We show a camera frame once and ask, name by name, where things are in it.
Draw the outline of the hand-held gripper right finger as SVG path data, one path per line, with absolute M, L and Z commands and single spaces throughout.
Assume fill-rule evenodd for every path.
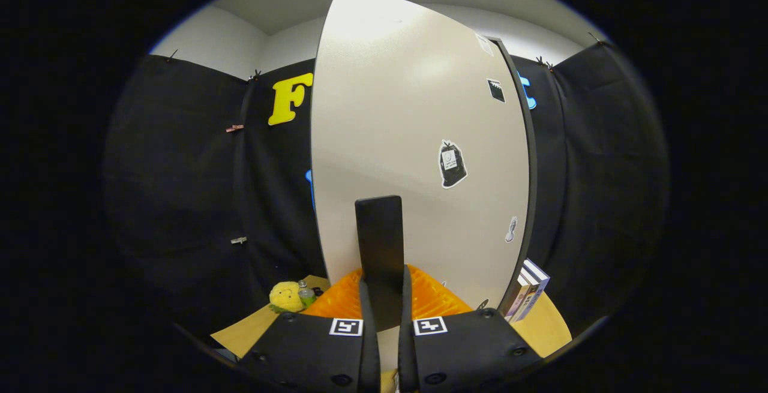
M 544 360 L 493 308 L 415 317 L 417 286 L 403 268 L 398 336 L 400 392 L 503 392 Z

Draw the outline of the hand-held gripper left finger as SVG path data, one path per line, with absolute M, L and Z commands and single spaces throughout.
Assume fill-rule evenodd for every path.
M 361 269 L 283 312 L 238 362 L 267 392 L 379 392 L 377 325 Z

